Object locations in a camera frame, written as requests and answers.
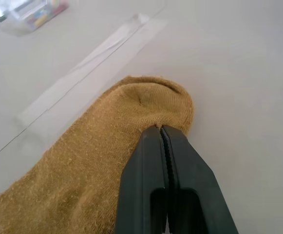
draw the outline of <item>knit fabric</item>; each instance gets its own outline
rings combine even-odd
[[[178,84],[124,78],[0,194],[0,234],[113,233],[121,173],[141,132],[170,125],[187,134],[192,115]]]

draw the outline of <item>sock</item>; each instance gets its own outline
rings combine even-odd
[[[141,132],[169,125],[187,134],[192,115],[178,84],[124,78],[0,194],[0,234],[113,233],[121,173]]]

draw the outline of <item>clear plastic container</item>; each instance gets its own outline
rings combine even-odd
[[[0,9],[15,23],[34,31],[68,7],[66,0],[0,0]]]

